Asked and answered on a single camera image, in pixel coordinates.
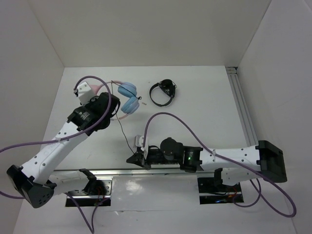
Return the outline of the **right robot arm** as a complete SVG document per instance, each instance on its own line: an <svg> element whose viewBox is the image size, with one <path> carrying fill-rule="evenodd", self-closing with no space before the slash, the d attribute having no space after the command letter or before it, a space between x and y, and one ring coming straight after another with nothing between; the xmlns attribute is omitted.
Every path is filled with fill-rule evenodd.
<svg viewBox="0 0 312 234"><path fill-rule="evenodd" d="M136 152L126 162L145 170L153 165L178 164L180 170L187 173L213 173L213 186L218 191L256 178L274 183L287 182L283 152L266 140L246 148L208 151L183 145L171 137L164 139L159 146L143 140L143 136L135 137Z"/></svg>

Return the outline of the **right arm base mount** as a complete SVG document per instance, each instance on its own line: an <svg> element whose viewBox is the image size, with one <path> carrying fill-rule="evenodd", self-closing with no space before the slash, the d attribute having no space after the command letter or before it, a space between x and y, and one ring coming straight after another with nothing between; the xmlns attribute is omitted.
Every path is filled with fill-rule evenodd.
<svg viewBox="0 0 312 234"><path fill-rule="evenodd" d="M233 198L237 203L243 203L243 195L240 184L233 186L214 185L212 177L198 177L199 202L203 204L225 204L233 203Z"/></svg>

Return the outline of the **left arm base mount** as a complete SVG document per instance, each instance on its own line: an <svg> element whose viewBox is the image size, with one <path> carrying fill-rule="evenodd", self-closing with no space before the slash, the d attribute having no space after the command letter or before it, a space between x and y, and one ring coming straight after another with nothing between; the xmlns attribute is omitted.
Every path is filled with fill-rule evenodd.
<svg viewBox="0 0 312 234"><path fill-rule="evenodd" d="M96 187L88 194L83 191L70 191L69 194L80 207L111 206L111 194L113 187L113 178L111 176L99 177Z"/></svg>

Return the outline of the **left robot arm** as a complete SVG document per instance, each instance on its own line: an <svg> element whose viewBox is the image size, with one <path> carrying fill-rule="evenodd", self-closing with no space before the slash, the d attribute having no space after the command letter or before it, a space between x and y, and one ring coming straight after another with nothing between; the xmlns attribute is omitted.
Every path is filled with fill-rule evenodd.
<svg viewBox="0 0 312 234"><path fill-rule="evenodd" d="M76 108L58 132L58 137L80 133L79 136L46 145L33 158L21 166L12 165L6 171L19 194L33 208L45 205L54 195L70 191L82 191L95 195L105 190L104 184L87 169L56 175L55 168L80 143L94 131L105 129L119 109L120 100L107 92Z"/></svg>

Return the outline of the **pink blue cat-ear headphones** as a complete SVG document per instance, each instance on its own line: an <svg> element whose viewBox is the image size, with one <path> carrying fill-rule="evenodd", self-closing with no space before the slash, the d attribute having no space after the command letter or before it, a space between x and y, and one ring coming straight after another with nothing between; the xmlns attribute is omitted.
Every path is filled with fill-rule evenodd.
<svg viewBox="0 0 312 234"><path fill-rule="evenodd" d="M121 107L121 111L124 113L122 117L116 117L116 120L126 118L128 115L133 114L139 108L139 100L141 97L137 96L137 88L135 85L129 82L122 82L112 80L109 83L118 86L117 91L128 98L128 100Z"/></svg>

